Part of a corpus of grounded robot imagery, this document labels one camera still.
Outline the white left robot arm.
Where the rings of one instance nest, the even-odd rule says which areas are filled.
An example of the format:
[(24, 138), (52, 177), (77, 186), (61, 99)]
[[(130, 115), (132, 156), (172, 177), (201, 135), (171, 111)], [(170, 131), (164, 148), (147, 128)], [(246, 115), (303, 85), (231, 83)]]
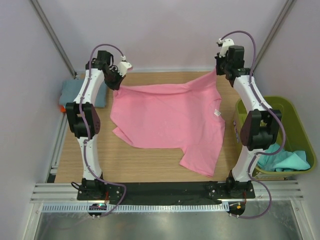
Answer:
[(74, 186), (80, 199), (101, 200), (106, 194), (97, 147), (101, 121), (95, 102), (101, 85), (118, 87), (115, 80), (120, 81), (121, 77), (114, 65), (114, 56), (106, 50), (99, 50), (97, 57), (92, 57), (85, 66), (85, 77), (79, 93), (65, 106), (69, 128), (77, 139), (83, 162), (81, 184)]

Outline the pink t shirt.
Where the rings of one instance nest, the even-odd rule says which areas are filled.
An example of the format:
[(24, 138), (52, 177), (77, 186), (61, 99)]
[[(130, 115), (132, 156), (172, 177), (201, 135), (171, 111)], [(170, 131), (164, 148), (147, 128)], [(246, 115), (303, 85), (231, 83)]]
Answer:
[(135, 148), (181, 149), (181, 166), (212, 177), (225, 134), (216, 84), (211, 71), (186, 83), (122, 86), (113, 93), (113, 132)]

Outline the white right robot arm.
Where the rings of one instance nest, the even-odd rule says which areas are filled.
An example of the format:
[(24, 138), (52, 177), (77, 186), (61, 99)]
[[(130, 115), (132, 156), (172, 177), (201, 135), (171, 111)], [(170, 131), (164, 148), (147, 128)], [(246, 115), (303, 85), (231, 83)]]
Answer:
[(225, 76), (247, 112), (239, 133), (242, 149), (238, 161), (218, 189), (223, 197), (244, 198), (253, 194), (253, 169), (264, 151), (276, 142), (282, 114), (265, 101), (250, 68), (244, 67), (244, 47), (232, 40), (220, 41), (217, 45), (221, 49), (215, 56), (216, 74)]

